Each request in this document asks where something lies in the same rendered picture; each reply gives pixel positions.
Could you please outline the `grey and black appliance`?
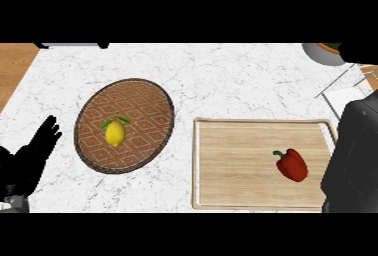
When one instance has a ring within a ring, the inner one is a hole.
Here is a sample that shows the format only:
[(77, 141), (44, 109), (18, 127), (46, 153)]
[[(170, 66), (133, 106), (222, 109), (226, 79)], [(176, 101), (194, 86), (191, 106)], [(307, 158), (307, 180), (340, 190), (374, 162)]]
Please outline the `grey and black appliance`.
[(34, 43), (39, 49), (49, 49), (52, 47), (99, 47), (108, 49), (109, 43)]

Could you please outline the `red bell pepper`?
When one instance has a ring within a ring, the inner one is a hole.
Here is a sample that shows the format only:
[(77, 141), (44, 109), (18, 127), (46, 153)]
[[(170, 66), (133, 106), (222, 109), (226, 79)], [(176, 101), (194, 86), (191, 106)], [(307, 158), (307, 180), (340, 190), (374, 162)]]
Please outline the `red bell pepper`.
[(281, 157), (276, 162), (276, 167), (282, 175), (290, 180), (301, 182), (307, 178), (309, 170), (300, 153), (294, 149), (288, 149), (287, 153), (275, 150), (273, 155)]

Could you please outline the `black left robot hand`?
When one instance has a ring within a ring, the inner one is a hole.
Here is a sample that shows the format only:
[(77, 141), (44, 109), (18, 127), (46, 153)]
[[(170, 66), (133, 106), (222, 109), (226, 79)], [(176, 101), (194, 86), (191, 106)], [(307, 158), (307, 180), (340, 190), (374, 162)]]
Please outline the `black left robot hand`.
[(18, 195), (28, 197), (37, 188), (46, 161), (62, 136), (56, 117), (50, 115), (34, 137), (15, 154), (0, 146), (0, 201)]

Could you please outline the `orange and green object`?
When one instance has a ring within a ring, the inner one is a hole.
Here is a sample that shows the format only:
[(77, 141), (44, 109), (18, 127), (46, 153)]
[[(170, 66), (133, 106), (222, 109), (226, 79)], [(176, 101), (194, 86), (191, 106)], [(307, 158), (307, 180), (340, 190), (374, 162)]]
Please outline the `orange and green object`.
[(340, 55), (338, 49), (329, 47), (325, 43), (316, 43), (316, 45), (329, 53)]

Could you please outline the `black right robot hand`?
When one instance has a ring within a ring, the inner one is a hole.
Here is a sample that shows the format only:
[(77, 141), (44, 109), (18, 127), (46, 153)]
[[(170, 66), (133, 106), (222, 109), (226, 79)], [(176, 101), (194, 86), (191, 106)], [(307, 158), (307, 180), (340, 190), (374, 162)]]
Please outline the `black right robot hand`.
[(346, 62), (378, 65), (378, 46), (368, 43), (343, 43), (338, 47)]

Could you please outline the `brown patterned oval tray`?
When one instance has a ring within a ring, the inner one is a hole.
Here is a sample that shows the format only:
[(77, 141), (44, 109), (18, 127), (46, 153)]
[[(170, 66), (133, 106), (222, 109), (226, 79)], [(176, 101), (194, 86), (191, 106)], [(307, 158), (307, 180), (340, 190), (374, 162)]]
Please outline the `brown patterned oval tray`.
[[(107, 143), (104, 124), (118, 121), (126, 129), (124, 142)], [(163, 87), (149, 80), (130, 78), (105, 86), (80, 111), (74, 144), (86, 165), (105, 174), (142, 168), (158, 156), (174, 128), (174, 105)]]

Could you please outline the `yellow squash with green leaves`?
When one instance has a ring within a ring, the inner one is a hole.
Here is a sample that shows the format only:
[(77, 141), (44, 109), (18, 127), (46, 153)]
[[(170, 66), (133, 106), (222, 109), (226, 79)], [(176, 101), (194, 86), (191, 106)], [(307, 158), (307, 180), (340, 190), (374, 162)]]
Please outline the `yellow squash with green leaves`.
[(126, 139), (126, 128), (124, 125), (130, 123), (126, 117), (117, 117), (114, 120), (108, 120), (101, 128), (105, 130), (107, 143), (117, 147)]

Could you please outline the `pale wooden cutting board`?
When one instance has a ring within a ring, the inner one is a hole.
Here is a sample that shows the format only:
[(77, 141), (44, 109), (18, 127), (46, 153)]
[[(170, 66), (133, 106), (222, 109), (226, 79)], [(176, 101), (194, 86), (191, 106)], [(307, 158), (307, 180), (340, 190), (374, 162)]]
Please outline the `pale wooden cutting board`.
[[(192, 206), (204, 210), (318, 211), (321, 181), (337, 144), (331, 122), (207, 119), (194, 121)], [(309, 176), (301, 182), (279, 172), (275, 151), (296, 149)]]

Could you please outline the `grey round bowl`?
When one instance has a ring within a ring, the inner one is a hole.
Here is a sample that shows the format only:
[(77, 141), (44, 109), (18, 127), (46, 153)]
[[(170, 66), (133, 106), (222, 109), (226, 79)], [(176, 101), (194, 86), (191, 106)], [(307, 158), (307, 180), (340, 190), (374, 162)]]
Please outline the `grey round bowl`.
[(303, 43), (303, 50), (309, 58), (322, 65), (341, 66), (346, 64), (340, 55), (327, 51), (316, 43)]

